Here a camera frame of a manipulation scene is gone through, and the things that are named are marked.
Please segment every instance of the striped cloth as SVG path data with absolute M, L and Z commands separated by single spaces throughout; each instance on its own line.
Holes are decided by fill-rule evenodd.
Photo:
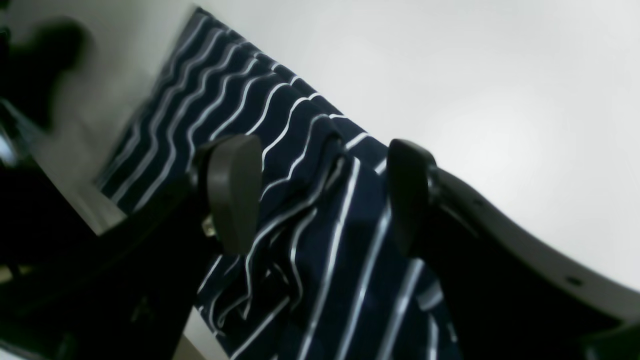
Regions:
M 98 185 L 132 213 L 240 133 L 264 147 L 257 236 L 196 302 L 230 358 L 460 359 L 436 277 L 389 236 L 387 148 L 202 9 Z

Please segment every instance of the garment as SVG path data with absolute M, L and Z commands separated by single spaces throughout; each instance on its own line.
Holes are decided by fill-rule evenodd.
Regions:
M 212 259 L 196 302 L 230 358 L 461 358 L 437 278 L 391 239 L 387 148 L 202 9 L 98 185 L 132 213 L 242 133 L 264 149 L 257 236 Z

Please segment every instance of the folded fabric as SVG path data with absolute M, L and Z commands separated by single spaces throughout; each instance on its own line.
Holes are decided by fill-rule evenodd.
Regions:
M 387 148 L 202 9 L 98 185 L 132 213 L 231 134 L 262 141 L 257 236 L 196 302 L 231 359 L 461 358 L 434 273 L 391 239 Z

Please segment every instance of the metal screw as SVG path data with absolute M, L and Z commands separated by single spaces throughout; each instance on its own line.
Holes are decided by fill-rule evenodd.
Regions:
M 213 227 L 213 215 L 209 215 L 204 219 L 202 222 L 202 231 L 208 238 L 216 236 L 216 228 Z

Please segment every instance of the black plastic part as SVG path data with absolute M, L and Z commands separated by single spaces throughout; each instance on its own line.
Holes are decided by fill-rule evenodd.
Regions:
M 257 136 L 234 136 L 209 157 L 207 196 L 227 254 L 248 254 L 255 237 L 262 179 Z M 225 168 L 227 171 L 216 171 Z
M 223 243 L 255 235 L 221 227 L 218 235 L 228 239 L 220 242 L 202 222 L 213 213 L 254 224 L 255 232 L 259 193 L 235 186 L 260 188 L 259 142 L 224 138 L 201 155 L 207 161 L 196 162 L 198 169 L 106 234 L 0 284 L 0 348 L 26 359 L 171 359 L 213 256 L 225 251 Z M 209 184 L 199 174 L 220 178 Z M 216 195 L 226 198 L 213 199 L 218 207 L 211 209 Z
M 396 241 L 436 272 L 466 359 L 636 359 L 640 294 L 510 221 L 419 146 L 387 160 Z

